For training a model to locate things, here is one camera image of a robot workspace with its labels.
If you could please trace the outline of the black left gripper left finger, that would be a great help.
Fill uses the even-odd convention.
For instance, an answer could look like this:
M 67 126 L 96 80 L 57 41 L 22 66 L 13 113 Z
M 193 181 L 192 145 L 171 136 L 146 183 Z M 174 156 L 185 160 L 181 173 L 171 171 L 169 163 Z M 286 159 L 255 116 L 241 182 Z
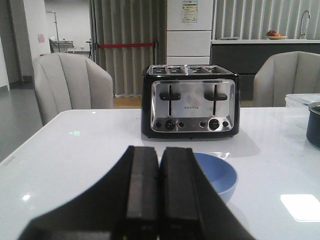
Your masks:
M 154 148 L 129 146 L 93 186 L 32 219 L 21 240 L 155 240 L 158 158 Z

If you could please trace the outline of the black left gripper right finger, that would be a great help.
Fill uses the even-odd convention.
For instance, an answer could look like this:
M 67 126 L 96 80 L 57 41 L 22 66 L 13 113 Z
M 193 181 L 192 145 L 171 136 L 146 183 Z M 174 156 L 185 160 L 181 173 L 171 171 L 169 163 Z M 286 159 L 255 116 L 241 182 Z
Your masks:
M 252 240 L 190 148 L 168 147 L 159 167 L 161 240 Z

